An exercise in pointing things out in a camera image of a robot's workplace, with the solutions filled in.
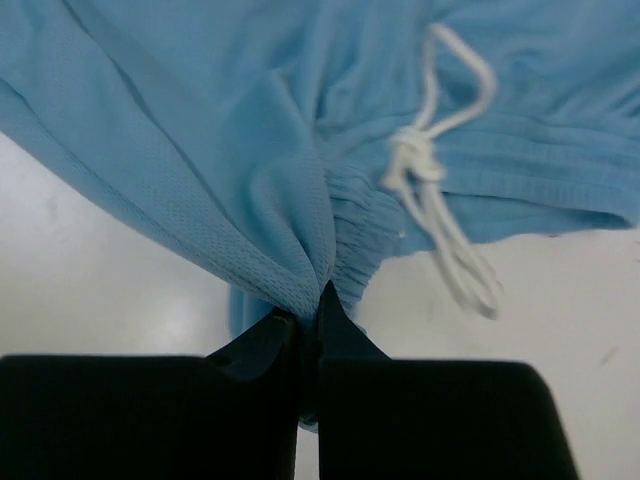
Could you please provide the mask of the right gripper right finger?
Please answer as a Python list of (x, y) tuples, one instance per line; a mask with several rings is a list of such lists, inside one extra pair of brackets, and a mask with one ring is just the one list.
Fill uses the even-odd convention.
[(327, 286), (318, 315), (324, 479), (574, 479), (551, 392), (528, 364), (394, 360)]

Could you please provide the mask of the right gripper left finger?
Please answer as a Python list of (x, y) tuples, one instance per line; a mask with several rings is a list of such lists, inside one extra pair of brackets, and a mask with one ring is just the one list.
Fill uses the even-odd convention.
[(9, 355), (5, 479), (290, 479), (295, 318), (274, 310), (206, 357)]

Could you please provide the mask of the light blue shorts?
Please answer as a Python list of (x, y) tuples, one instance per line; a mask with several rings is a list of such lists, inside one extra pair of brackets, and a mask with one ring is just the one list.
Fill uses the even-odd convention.
[(352, 312), (434, 250), (639, 222), (635, 1), (5, 1), (1, 130), (130, 227), (272, 307)]

